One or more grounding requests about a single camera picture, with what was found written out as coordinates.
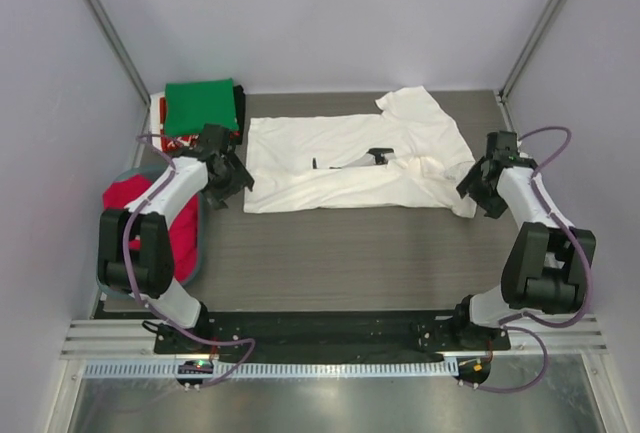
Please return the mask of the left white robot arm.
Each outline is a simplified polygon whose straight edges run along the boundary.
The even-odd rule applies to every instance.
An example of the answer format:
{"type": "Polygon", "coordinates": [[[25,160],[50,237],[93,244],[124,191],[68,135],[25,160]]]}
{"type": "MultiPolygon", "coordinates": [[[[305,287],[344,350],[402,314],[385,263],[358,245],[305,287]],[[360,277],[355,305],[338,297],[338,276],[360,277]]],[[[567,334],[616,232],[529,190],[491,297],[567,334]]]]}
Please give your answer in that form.
{"type": "MultiPolygon", "coordinates": [[[[138,141],[154,148],[154,137],[138,141]]],[[[211,344],[213,328],[204,303],[175,278],[169,230],[193,197],[203,194],[221,209],[228,198],[252,189],[254,179],[235,152],[233,132],[220,125],[205,125],[192,145],[154,152],[167,163],[159,178],[126,206],[101,214],[97,279],[133,297],[178,331],[187,349],[200,352],[211,344]]]]}

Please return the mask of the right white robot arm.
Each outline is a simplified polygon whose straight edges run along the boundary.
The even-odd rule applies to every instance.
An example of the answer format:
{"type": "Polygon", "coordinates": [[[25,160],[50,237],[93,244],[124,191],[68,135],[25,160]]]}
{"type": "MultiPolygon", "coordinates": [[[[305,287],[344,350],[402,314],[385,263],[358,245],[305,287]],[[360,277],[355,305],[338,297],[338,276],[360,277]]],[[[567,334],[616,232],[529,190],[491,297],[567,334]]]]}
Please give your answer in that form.
{"type": "Polygon", "coordinates": [[[544,166],[520,151],[516,133],[492,132],[457,186],[487,217],[510,212],[519,228],[498,286],[465,297],[454,310],[449,330],[462,348],[499,336],[521,318],[568,328],[588,309],[596,238],[560,212],[544,186],[544,166]]]}

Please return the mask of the white printed t-shirt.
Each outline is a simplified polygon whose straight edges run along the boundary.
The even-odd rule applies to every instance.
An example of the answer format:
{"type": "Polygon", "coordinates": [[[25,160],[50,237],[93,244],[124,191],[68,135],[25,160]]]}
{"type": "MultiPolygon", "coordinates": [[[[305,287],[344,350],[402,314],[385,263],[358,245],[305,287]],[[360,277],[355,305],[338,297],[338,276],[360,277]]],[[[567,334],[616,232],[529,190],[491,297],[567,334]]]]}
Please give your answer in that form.
{"type": "Polygon", "coordinates": [[[456,188],[475,159],[456,121],[424,87],[377,99],[378,112],[250,122],[252,214],[316,208],[444,208],[472,218],[456,188]]]}

